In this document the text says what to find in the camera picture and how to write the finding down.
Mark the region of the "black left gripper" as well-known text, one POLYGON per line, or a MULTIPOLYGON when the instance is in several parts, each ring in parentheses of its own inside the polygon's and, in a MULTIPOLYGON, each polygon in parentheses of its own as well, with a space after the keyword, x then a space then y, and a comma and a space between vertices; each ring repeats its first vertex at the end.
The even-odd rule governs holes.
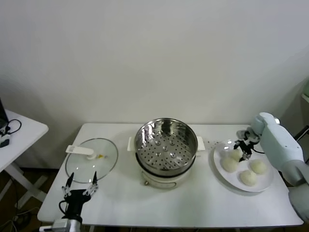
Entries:
POLYGON ((90 200, 92 196, 98 190, 97 172, 94 173, 91 185, 85 189, 70 190, 74 173, 68 178, 66 185, 62 186, 64 193, 64 200, 68 204, 65 211, 64 218, 81 218, 81 212, 83 204, 90 200))

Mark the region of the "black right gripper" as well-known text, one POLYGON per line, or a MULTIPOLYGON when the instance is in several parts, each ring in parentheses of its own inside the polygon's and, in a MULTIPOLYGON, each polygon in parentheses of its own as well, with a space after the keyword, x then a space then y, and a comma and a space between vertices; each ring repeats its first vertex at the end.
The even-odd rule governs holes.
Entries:
POLYGON ((252 145, 245 140, 236 140, 233 146, 233 149, 241 148, 242 155, 239 159, 239 162, 249 160, 252 154, 252 145))

